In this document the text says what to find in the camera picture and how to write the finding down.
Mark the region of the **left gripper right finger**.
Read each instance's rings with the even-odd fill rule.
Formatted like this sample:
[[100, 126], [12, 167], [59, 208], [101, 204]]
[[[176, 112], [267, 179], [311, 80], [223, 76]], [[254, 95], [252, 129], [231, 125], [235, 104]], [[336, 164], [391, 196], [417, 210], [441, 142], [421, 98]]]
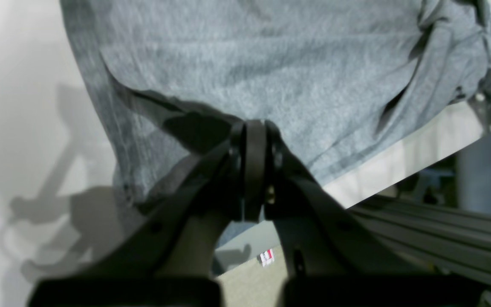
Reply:
[[272, 122], [245, 124], [245, 219], [273, 222], [288, 270], [279, 307], [475, 307], [481, 287], [385, 247], [329, 196]]

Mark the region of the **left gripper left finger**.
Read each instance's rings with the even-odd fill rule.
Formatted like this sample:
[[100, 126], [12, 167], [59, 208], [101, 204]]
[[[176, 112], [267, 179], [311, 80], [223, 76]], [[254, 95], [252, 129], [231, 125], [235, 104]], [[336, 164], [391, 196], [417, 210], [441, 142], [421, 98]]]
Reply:
[[211, 278], [214, 251], [231, 221], [244, 221], [246, 125], [203, 157], [145, 224], [99, 262], [39, 282], [30, 307], [223, 307]]

